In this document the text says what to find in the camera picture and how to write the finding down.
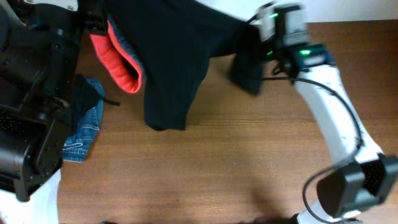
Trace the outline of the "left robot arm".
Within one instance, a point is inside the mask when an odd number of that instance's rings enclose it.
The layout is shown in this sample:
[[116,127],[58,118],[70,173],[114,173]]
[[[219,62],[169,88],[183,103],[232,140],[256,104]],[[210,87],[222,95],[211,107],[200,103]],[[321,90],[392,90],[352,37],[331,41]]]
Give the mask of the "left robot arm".
[[2,223],[58,223],[81,37],[106,15],[100,0],[1,2]]

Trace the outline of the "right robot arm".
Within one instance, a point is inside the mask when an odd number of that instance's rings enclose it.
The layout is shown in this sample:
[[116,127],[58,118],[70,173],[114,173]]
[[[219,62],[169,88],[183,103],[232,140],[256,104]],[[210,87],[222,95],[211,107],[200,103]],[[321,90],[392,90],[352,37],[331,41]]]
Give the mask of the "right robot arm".
[[309,41],[303,7],[269,2],[257,10],[273,80],[288,80],[305,100],[325,138],[331,166],[313,174],[317,200],[291,223],[356,223],[356,216],[383,204],[397,182],[397,157],[386,156],[363,126],[323,44]]

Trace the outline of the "black leggings with red waistband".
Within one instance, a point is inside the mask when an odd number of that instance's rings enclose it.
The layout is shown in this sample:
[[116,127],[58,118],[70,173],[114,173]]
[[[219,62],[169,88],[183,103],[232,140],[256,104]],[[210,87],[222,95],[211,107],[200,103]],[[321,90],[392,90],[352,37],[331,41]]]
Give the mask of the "black leggings with red waistband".
[[144,120],[156,131],[183,130],[210,59],[233,55],[230,80],[257,95],[261,41],[256,27],[196,1],[108,0],[112,31],[146,73]]

